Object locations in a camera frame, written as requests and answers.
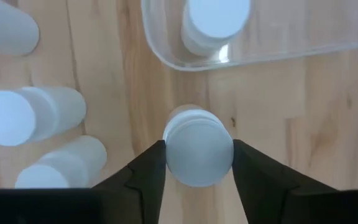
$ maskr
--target transparent bin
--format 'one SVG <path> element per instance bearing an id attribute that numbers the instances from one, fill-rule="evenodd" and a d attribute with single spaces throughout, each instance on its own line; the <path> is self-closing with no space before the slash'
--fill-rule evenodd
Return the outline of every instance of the transparent bin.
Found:
<path id="1" fill-rule="evenodd" d="M 142 0 L 147 42 L 168 66 L 200 71 L 358 48 L 358 0 L 252 0 L 244 30 L 209 57 L 181 40 L 186 0 Z"/>

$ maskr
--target wooden table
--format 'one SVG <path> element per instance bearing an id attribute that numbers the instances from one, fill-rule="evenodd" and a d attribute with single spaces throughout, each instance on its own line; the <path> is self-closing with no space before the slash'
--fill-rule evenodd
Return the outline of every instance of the wooden table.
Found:
<path id="1" fill-rule="evenodd" d="M 358 50 L 184 73 L 150 51 L 140 0 L 19 0 L 41 39 L 26 57 L 0 55 L 0 89 L 63 85 L 88 104 L 84 124 L 43 142 L 0 146 L 0 187 L 81 134 L 108 149 L 101 179 L 162 137 L 169 112 L 193 103 L 234 138 L 339 189 L 358 188 Z M 232 174 L 193 189 L 167 172 L 161 223 L 243 223 Z"/>

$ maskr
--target wood grain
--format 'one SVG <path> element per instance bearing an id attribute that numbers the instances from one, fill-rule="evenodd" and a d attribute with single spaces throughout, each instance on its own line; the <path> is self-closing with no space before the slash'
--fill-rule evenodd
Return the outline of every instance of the wood grain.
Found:
<path id="1" fill-rule="evenodd" d="M 186 73 L 149 49 L 140 0 L 18 0 L 18 6 L 38 22 L 41 40 L 30 55 L 0 55 L 0 89 L 70 86 L 82 92 L 88 111 L 81 127 L 62 135 L 0 146 L 0 187 L 12 187 L 21 169 L 81 134 L 105 144 L 104 179 L 162 137 L 174 108 L 192 103 L 274 159 L 333 187 L 358 188 L 358 50 Z M 231 171 L 203 189 L 167 172 L 161 223 L 245 219 Z"/>

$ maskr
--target wooden surface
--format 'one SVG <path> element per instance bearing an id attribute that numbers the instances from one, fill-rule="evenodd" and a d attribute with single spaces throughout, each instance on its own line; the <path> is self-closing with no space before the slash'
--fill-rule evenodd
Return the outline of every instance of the wooden surface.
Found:
<path id="1" fill-rule="evenodd" d="M 162 137 L 177 106 L 216 114 L 234 138 L 339 189 L 358 188 L 358 50 L 184 73 L 150 51 L 139 0 L 18 0 L 41 40 L 25 57 L 0 55 L 0 89 L 77 88 L 84 124 L 44 142 L 0 146 L 0 187 L 42 154 L 81 134 L 108 149 L 101 179 Z M 192 189 L 167 172 L 161 223 L 243 223 L 232 173 Z"/>

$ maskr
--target white plastic cylinder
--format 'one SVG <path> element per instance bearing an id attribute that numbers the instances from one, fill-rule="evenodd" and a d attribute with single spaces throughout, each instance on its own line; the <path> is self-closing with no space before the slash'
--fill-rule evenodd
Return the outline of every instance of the white plastic cylinder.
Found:
<path id="1" fill-rule="evenodd" d="M 0 53 L 23 55 L 37 46 L 39 28 L 28 14 L 0 0 Z"/>
<path id="2" fill-rule="evenodd" d="M 182 41 L 191 53 L 209 56 L 241 32 L 249 12 L 250 0 L 187 0 Z"/>
<path id="3" fill-rule="evenodd" d="M 81 93 L 63 86 L 0 91 L 0 145 L 41 141 L 79 125 L 86 105 Z"/>
<path id="4" fill-rule="evenodd" d="M 233 141 L 222 122 L 200 107 L 174 110 L 165 127 L 167 165 L 173 176 L 192 187 L 218 183 L 233 162 Z"/>
<path id="5" fill-rule="evenodd" d="M 90 187 L 107 161 L 106 148 L 91 136 L 78 139 L 42 156 L 22 170 L 17 189 L 59 189 Z"/>

